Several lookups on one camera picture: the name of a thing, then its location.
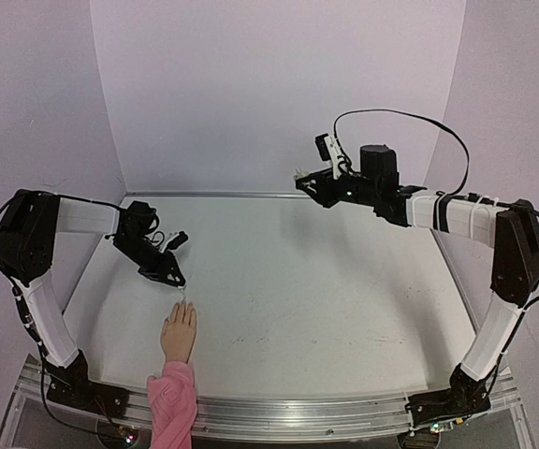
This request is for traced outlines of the clear nail polish bottle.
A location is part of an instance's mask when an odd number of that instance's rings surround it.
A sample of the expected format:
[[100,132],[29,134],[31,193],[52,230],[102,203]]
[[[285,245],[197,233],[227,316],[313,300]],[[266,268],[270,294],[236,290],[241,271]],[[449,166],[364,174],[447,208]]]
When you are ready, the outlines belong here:
[[293,180],[298,181],[298,180],[308,177],[309,175],[310,175],[309,171],[301,169],[301,168],[296,168],[295,174],[293,175]]

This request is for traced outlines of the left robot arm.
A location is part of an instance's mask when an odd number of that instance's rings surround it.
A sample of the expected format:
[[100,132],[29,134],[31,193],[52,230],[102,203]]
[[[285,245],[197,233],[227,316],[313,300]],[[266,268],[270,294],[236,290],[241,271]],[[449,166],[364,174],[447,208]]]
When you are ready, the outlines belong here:
[[0,273],[11,285],[22,325],[35,342],[42,373],[50,378],[45,402],[110,418],[125,415],[129,392],[90,380],[88,362],[66,325],[55,298],[51,267],[61,233],[90,234],[112,245],[152,282],[184,288],[175,251],[185,232],[155,240],[155,208],[134,201],[122,208],[108,202],[51,192],[16,192],[0,209]]

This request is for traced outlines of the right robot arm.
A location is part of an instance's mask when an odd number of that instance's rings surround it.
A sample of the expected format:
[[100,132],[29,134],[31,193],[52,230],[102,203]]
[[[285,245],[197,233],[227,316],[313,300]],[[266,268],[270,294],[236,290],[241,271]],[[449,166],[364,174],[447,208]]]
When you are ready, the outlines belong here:
[[500,363],[539,285],[539,224],[532,204],[404,186],[396,153],[385,145],[361,147],[358,172],[347,168],[344,155],[330,141],[319,152],[328,167],[298,171],[294,183],[322,207],[340,202],[367,206],[393,225],[465,238],[493,251],[488,309],[448,388],[412,395],[405,406],[414,427],[488,411]]

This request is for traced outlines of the mannequin hand with nails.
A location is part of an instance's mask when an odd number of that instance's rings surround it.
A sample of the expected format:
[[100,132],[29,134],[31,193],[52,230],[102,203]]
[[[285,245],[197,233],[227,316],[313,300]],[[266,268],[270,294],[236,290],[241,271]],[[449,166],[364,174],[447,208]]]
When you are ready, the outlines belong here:
[[163,323],[160,344],[166,362],[187,363],[197,335],[197,311],[185,300],[174,304]]

